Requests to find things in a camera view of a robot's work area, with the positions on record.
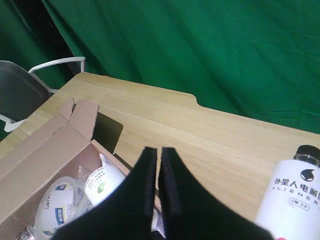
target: chair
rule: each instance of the chair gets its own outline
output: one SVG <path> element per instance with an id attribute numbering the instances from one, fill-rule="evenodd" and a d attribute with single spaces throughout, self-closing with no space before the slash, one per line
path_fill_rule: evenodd
<path id="1" fill-rule="evenodd" d="M 34 66 L 29 71 L 10 61 L 0 61 L 0 120 L 9 133 L 22 124 L 38 107 L 50 98 L 56 89 L 47 86 L 34 71 L 49 66 L 80 62 L 85 71 L 85 57 L 67 57 Z"/>

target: black bottle cap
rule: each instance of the black bottle cap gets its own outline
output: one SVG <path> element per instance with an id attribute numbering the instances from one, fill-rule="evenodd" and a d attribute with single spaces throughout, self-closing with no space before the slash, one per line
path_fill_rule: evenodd
<path id="1" fill-rule="evenodd" d="M 301 145 L 298 147 L 296 154 L 310 155 L 313 158 L 320 160 L 320 149 L 315 146 Z"/>

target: open cardboard box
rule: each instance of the open cardboard box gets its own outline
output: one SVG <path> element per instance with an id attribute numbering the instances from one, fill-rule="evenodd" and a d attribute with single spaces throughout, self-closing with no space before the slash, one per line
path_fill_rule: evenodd
<path id="1" fill-rule="evenodd" d="M 64 176 L 77 179 L 79 165 L 91 171 L 101 167 L 99 154 L 105 155 L 125 175 L 130 172 L 99 142 L 92 140 L 98 110 L 95 103 L 79 100 L 75 105 L 70 99 L 55 117 L 1 159 L 1 240 L 15 239 L 35 222 L 39 203 L 54 181 Z M 160 210 L 158 197 L 155 205 Z"/>

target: green curtain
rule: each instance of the green curtain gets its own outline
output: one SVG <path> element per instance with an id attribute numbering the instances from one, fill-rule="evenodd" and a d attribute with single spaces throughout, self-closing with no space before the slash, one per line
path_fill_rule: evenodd
<path id="1" fill-rule="evenodd" d="M 29 70 L 33 66 L 53 60 L 29 28 L 16 6 L 10 0 L 0 0 L 0 60 L 11 61 Z M 55 67 L 48 67 L 36 74 L 50 87 L 59 89 L 66 82 Z M 0 140 L 6 135 L 5 123 L 0 121 Z"/>
<path id="2" fill-rule="evenodd" d="M 42 0 L 87 71 L 320 133 L 320 3 Z"/>

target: light wood tabletop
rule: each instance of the light wood tabletop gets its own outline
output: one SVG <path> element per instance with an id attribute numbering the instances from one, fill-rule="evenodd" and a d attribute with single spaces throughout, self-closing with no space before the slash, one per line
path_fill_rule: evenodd
<path id="1" fill-rule="evenodd" d="M 121 123 L 115 153 L 133 166 L 145 146 L 174 147 L 216 198 L 253 220 L 276 162 L 298 146 L 319 147 L 320 135 L 197 104 L 187 93 L 90 73 L 72 78 L 0 143 L 1 158 L 52 118 L 63 102 L 86 99 Z"/>

